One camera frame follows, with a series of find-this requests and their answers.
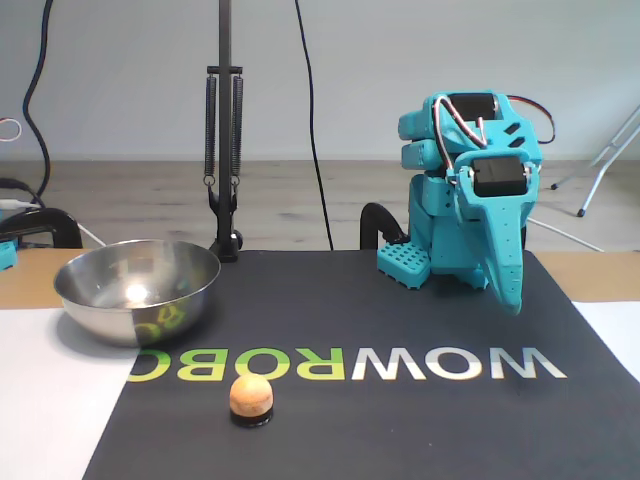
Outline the teal gripper body black servo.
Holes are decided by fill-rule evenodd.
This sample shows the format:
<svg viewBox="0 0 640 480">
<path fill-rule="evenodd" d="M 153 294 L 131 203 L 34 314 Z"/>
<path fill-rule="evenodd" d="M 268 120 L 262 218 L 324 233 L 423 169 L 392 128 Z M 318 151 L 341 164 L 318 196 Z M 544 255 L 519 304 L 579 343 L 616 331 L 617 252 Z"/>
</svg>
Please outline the teal gripper body black servo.
<svg viewBox="0 0 640 480">
<path fill-rule="evenodd" d="M 457 157 L 457 185 L 466 197 L 515 197 L 528 192 L 525 151 L 469 151 Z"/>
</svg>

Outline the teal fixed gripper finger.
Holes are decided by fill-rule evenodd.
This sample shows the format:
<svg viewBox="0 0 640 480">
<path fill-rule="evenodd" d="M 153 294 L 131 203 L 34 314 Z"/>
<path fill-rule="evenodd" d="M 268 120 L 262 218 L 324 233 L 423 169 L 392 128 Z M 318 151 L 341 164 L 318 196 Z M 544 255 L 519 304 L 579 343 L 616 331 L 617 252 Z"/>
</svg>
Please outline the teal fixed gripper finger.
<svg viewBox="0 0 640 480">
<path fill-rule="evenodd" d="M 481 218 L 457 213 L 462 235 L 502 308 L 513 313 L 513 221 L 500 212 L 482 212 Z"/>
</svg>

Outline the teal moving gripper finger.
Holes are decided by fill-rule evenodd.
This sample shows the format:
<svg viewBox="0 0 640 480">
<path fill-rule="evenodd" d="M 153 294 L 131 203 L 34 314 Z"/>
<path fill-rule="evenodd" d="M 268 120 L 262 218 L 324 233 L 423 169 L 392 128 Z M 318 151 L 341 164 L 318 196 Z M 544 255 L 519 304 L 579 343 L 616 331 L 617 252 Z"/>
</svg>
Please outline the teal moving gripper finger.
<svg viewBox="0 0 640 480">
<path fill-rule="evenodd" d="M 481 197 L 474 191 L 477 174 L 469 165 L 455 169 L 453 212 L 472 256 L 498 303 L 511 315 L 523 303 L 523 247 L 521 230 L 537 200 L 539 168 L 523 164 L 524 193 Z"/>
</svg>

